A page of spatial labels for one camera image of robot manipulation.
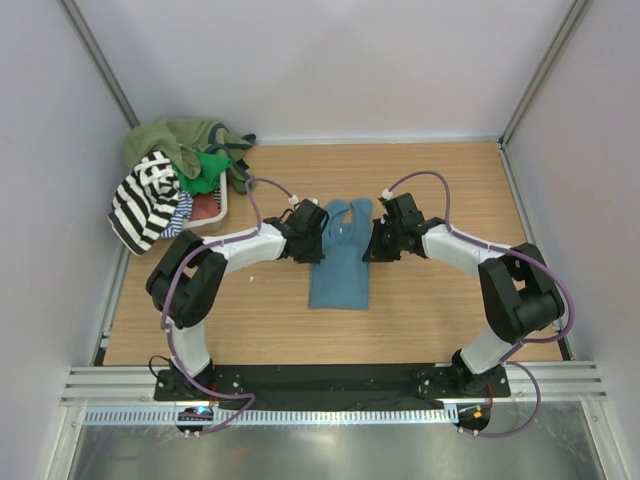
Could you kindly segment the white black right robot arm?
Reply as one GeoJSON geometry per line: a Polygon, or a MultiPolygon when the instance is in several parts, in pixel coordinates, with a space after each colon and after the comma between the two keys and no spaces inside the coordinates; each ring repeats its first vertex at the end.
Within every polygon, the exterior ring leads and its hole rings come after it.
{"type": "Polygon", "coordinates": [[[485,390],[500,364],[532,333],[564,315],[557,282],[535,245],[492,244],[453,228],[445,218],[427,219],[409,193],[395,197],[386,190],[380,202],[385,213],[373,221],[363,261],[394,262],[409,253],[479,280],[487,326],[452,356],[447,377],[458,395],[485,390]]]}

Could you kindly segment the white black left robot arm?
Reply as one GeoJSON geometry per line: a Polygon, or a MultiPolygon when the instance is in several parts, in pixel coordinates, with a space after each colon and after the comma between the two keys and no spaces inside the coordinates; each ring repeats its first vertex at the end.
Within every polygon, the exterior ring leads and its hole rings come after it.
{"type": "Polygon", "coordinates": [[[215,367],[205,339],[205,319],[225,276],[281,259],[319,263],[328,218],[316,202],[304,199],[280,216],[260,218],[252,229],[214,237],[187,231],[176,237],[149,276],[146,291],[161,314],[171,369],[186,397],[230,397],[212,389],[215,367]]]}

